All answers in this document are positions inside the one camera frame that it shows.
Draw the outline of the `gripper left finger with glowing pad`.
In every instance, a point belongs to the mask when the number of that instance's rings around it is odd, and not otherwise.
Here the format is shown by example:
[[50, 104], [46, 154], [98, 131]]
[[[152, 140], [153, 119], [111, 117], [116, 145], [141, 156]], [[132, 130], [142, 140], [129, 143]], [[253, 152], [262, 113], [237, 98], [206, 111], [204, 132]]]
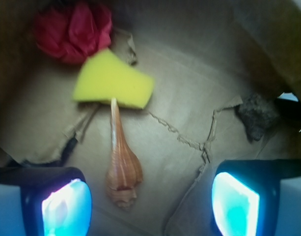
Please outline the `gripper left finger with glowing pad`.
[[0, 168], [0, 236], [85, 236], [91, 216], [79, 169]]

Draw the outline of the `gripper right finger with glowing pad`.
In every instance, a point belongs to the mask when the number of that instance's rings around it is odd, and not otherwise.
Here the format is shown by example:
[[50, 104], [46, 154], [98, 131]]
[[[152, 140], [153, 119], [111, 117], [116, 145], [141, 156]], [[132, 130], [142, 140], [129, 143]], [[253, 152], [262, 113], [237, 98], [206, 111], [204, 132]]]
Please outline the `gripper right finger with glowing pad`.
[[211, 203], [223, 236], [301, 236], [301, 159], [225, 160]]

